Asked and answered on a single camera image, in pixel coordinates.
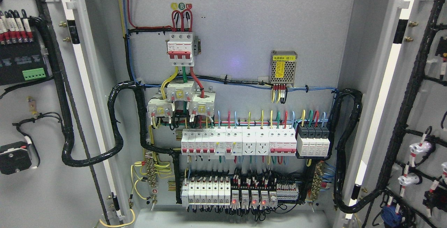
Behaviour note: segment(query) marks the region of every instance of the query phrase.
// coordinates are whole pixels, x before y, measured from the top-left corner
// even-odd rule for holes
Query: yellow label
[[[284,78],[284,69],[286,67],[286,63],[284,61],[277,61],[276,62],[276,71],[275,71],[275,77],[276,78]]]
[[[273,55],[274,61],[296,61],[295,55]]]

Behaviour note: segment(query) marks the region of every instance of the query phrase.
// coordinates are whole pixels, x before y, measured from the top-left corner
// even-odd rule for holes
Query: black wire
[[[445,121],[445,119],[446,119],[446,116],[447,116],[447,111],[444,113],[444,116],[442,117],[442,120],[441,120],[441,129],[444,129],[444,121]]]
[[[13,85],[13,86],[11,86],[11,87],[5,88],[5,92],[4,92],[3,94],[0,95],[0,100],[1,100],[7,93],[12,92],[12,91],[14,91],[14,90],[16,90],[16,89],[19,89],[19,88],[25,88],[25,87],[29,87],[29,86],[33,86],[33,85],[37,85],[37,84],[40,84],[40,83],[44,83],[44,82],[46,82],[46,81],[52,80],[53,78],[54,78],[53,76],[49,76],[49,77],[46,77],[46,78],[43,78],[43,79],[38,79],[38,80],[31,81],[31,82],[26,82],[26,83],[21,83],[21,84],[17,84],[17,85]]]

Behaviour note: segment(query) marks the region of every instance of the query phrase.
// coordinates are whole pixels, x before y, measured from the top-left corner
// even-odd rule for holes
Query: main circuit breaker
[[[200,40],[193,32],[171,32],[166,44],[169,61],[175,67],[193,67],[194,56],[201,53]]]
[[[182,132],[182,155],[209,155],[211,159],[220,155],[294,156],[296,144],[293,128],[221,127]]]

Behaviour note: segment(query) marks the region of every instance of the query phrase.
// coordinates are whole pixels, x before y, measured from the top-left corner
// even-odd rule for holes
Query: red wire
[[[203,85],[200,83],[200,80],[198,80],[197,77],[195,76],[193,67],[190,67],[190,73],[191,73],[191,76],[193,77],[193,79],[195,80],[195,82],[197,82],[198,87],[200,88],[200,98],[204,98],[205,91],[204,91]]]
[[[230,127],[230,115],[231,115],[231,112],[228,111],[228,128],[229,128],[229,129],[231,128],[231,127]]]
[[[286,115],[284,116],[284,128],[287,128],[287,110]]]
[[[193,12],[189,9],[185,9],[185,10],[183,10],[182,15],[186,12],[189,12],[191,15],[191,23],[190,23],[189,32],[192,32],[193,31]]]
[[[313,115],[312,121],[315,121],[315,127],[318,127],[318,119],[320,118],[320,112],[318,110],[315,111],[315,114]]]
[[[133,27],[133,28],[136,28],[136,29],[162,29],[162,28],[171,28],[173,31],[174,31],[174,29],[172,28],[172,26],[170,26],[170,25],[166,25],[166,26],[135,26],[133,23],[132,23],[132,20],[131,20],[131,9],[130,9],[130,2],[129,2],[129,0],[127,0],[127,20],[129,21],[129,24],[131,24],[131,26]]]

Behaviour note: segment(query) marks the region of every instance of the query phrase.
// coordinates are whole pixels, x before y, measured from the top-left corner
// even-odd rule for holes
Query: yellow wire
[[[135,190],[135,193],[137,193],[137,195],[138,195],[141,199],[147,200],[147,198],[143,197],[143,196],[139,193],[139,191],[137,190],[137,182],[140,182],[140,181],[139,181],[139,180],[136,180],[135,183],[134,183],[134,190]]]
[[[275,90],[272,87],[272,103],[275,101]]]
[[[281,99],[281,96],[279,96],[279,94],[280,94],[280,92],[279,92],[279,90],[278,90],[278,100],[276,100],[276,103],[277,103],[277,104],[279,103],[279,99]]]
[[[301,115],[301,126],[305,126],[305,119],[306,119],[306,110],[303,110],[303,114]]]
[[[101,223],[101,225],[103,225],[105,227],[110,227],[110,228],[117,228],[117,227],[124,227],[124,226],[128,226],[128,225],[132,225],[135,222],[135,212],[132,208],[130,210],[132,213],[132,221],[129,223],[123,223],[122,225],[108,225],[108,224],[104,223],[101,219],[99,219],[99,223]]]
[[[121,18],[121,29],[123,30],[123,37],[126,36],[126,26],[124,25],[124,12],[123,12],[123,4],[118,0],[118,6],[119,6],[119,14]]]
[[[270,128],[273,129],[273,110],[270,110]]]
[[[264,110],[262,110],[261,112],[261,129],[263,125],[264,125]]]
[[[162,84],[161,84],[161,96],[163,96],[163,99],[166,99],[166,93],[164,92],[164,87],[166,86],[167,83],[171,82],[172,80],[174,80],[174,78],[177,76],[178,74],[178,67],[175,67],[175,71],[174,73],[169,76],[169,78],[167,78]]]
[[[354,216],[356,217],[357,224],[359,225],[359,228],[361,228],[362,227],[362,223],[359,220],[359,216],[357,215],[357,213],[354,213]]]

